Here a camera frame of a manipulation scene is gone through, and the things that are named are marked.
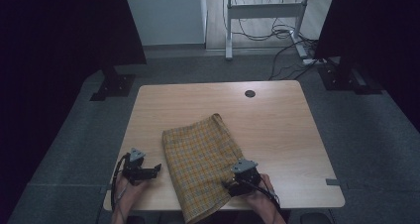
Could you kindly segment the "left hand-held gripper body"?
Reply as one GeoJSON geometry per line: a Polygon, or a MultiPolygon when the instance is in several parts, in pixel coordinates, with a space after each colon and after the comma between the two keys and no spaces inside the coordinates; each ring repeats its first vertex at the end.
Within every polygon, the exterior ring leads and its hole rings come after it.
{"type": "Polygon", "coordinates": [[[142,168],[145,156],[143,152],[135,148],[132,148],[124,155],[122,174],[131,185],[134,185],[137,181],[146,179],[145,171],[142,168]]]}

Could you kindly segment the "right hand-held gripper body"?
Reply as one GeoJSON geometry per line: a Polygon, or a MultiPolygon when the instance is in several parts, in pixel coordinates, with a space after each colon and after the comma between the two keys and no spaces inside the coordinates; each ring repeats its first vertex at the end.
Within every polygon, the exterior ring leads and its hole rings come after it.
{"type": "Polygon", "coordinates": [[[254,161],[238,159],[237,163],[231,168],[234,175],[234,186],[240,190],[240,195],[250,193],[258,187],[261,176],[257,166],[258,164],[254,161]]]}

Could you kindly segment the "yellow plaid short-sleeved shirt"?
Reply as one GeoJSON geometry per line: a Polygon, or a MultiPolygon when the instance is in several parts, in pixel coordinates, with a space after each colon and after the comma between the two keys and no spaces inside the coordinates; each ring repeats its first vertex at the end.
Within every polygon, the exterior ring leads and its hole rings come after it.
{"type": "Polygon", "coordinates": [[[220,115],[163,131],[162,145],[186,224],[196,224],[229,202],[224,184],[244,155],[220,115]]]}

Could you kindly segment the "person's left hand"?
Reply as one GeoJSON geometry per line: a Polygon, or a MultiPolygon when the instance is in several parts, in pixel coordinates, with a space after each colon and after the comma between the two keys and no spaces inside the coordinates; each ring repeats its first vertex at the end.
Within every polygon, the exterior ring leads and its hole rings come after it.
{"type": "Polygon", "coordinates": [[[119,176],[116,180],[114,194],[115,210],[119,213],[129,213],[148,186],[149,182],[147,180],[138,181],[135,185],[132,185],[126,178],[119,176]]]}

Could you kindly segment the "person's right hand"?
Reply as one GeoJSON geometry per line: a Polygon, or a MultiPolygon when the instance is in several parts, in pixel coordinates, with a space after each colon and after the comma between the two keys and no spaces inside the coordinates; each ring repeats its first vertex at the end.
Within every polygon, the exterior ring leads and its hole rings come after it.
{"type": "MultiPolygon", "coordinates": [[[[259,187],[266,191],[274,191],[274,188],[269,179],[269,175],[262,173],[261,178],[262,181],[260,182],[259,187]]],[[[274,204],[266,195],[258,190],[244,194],[242,195],[242,198],[258,215],[271,214],[276,212],[274,204]]]]}

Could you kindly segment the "black stand base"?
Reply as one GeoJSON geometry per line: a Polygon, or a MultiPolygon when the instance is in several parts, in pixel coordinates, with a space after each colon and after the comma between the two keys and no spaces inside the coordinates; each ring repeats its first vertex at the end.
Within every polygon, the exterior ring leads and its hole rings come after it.
{"type": "Polygon", "coordinates": [[[114,66],[101,69],[104,79],[97,92],[90,98],[91,101],[104,101],[108,97],[127,97],[130,94],[136,79],[134,74],[120,74],[114,66]]]}
{"type": "Polygon", "coordinates": [[[318,68],[324,87],[329,91],[354,91],[358,95],[381,94],[382,86],[358,63],[340,57],[323,59],[318,68]]]}

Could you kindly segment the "white power strip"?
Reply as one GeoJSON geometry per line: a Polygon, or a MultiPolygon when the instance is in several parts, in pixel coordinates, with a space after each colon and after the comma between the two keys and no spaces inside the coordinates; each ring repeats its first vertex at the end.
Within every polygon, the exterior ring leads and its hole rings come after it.
{"type": "Polygon", "coordinates": [[[307,65],[307,66],[309,66],[309,65],[319,65],[319,64],[324,64],[324,63],[326,63],[327,61],[325,60],[325,59],[323,59],[323,58],[306,58],[306,59],[304,59],[303,61],[303,65],[307,65]]]}

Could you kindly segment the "dark curtain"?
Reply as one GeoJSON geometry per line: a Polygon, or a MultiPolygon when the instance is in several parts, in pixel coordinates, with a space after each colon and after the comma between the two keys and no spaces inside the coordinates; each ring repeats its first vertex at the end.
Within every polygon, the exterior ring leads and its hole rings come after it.
{"type": "Polygon", "coordinates": [[[315,57],[368,70],[420,132],[420,0],[332,0],[315,57]]]}
{"type": "Polygon", "coordinates": [[[84,80],[145,60],[128,0],[0,0],[0,224],[84,80]]]}

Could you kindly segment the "white desk frame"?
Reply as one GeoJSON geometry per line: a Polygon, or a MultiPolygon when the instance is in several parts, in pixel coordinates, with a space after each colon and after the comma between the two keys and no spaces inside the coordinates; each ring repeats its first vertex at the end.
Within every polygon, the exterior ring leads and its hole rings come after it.
{"type": "Polygon", "coordinates": [[[289,32],[295,48],[302,59],[308,57],[303,46],[298,42],[300,29],[302,26],[304,14],[308,0],[300,2],[279,3],[279,4],[251,4],[251,5],[233,5],[232,0],[227,0],[224,13],[226,22],[225,37],[225,59],[233,58],[233,19],[267,19],[267,18],[294,18],[295,27],[289,32]]]}

